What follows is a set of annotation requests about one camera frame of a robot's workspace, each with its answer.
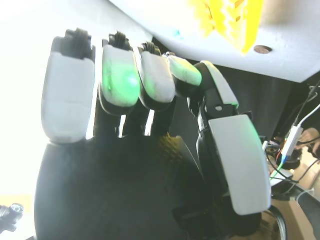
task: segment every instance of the white connector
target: white connector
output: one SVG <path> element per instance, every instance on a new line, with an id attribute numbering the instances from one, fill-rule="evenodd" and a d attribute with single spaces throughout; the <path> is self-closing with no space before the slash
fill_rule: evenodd
<path id="1" fill-rule="evenodd" d="M 291 156 L 303 130 L 304 129 L 300 126 L 293 126 L 291 128 L 289 136 L 286 139 L 286 142 L 281 151 L 282 156 Z"/>

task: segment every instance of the yellow plastic part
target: yellow plastic part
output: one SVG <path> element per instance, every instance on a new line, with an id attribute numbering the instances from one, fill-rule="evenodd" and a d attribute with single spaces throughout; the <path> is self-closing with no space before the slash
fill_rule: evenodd
<path id="1" fill-rule="evenodd" d="M 213 30 L 246 54 L 256 41 L 263 0 L 190 0 L 200 28 Z"/>

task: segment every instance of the green light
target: green light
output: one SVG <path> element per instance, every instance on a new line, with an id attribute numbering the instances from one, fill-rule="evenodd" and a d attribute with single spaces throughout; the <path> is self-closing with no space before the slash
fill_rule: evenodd
<path id="1" fill-rule="evenodd" d="M 102 92 L 112 104 L 131 107 L 140 94 L 140 77 L 134 65 L 104 64 L 102 67 Z"/>

